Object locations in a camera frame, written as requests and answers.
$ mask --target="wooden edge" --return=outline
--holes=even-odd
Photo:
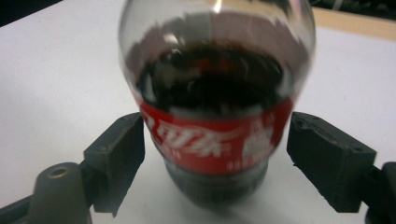
[[[313,10],[317,26],[396,41],[396,21],[316,7]]]

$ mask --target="bottle base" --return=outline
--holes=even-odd
[[[219,209],[251,195],[265,178],[268,160],[233,175],[203,175],[185,170],[168,160],[165,160],[165,166],[177,187],[193,203]]]

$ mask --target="red label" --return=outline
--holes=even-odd
[[[292,109],[288,99],[252,117],[181,119],[139,103],[155,145],[168,160],[212,175],[240,172],[267,158]]]

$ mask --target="cola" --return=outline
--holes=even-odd
[[[282,77],[282,67],[270,55],[247,51],[237,44],[212,42],[163,53],[158,60],[144,66],[136,89],[146,104],[142,107],[142,114],[154,131],[154,142],[164,152],[164,138],[179,134],[180,137],[174,137],[173,140],[181,141],[180,138],[187,137],[182,133],[170,133],[171,130],[161,131],[168,135],[157,136],[158,129],[155,132],[154,127],[151,127],[154,118],[149,118],[146,111],[148,106],[178,119],[213,123],[246,119],[246,115],[254,117],[257,113],[288,101],[276,93]],[[201,143],[193,138],[190,141],[192,144]],[[167,152],[163,154],[166,168],[174,182],[201,206],[226,205],[248,196],[264,179],[268,162],[259,157],[261,160],[257,163],[246,165],[250,167],[243,167],[241,161],[237,172],[213,174],[210,171],[210,174],[196,172],[196,167],[180,166],[172,157],[169,158]],[[209,153],[203,156],[216,155]],[[207,165],[210,164],[204,161],[201,164]]]
[[[282,23],[198,13],[151,27],[123,69],[173,181],[194,203],[219,207],[263,181],[309,59]]]

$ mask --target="white table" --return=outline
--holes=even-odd
[[[64,0],[0,28],[0,207],[32,194],[36,176],[137,111],[118,62],[121,1]],[[396,161],[396,42],[318,28],[318,50],[295,110],[315,114]],[[267,177],[229,213],[196,207],[174,186],[146,131],[147,156],[116,218],[93,223],[362,223],[337,214],[292,166],[284,137]]]

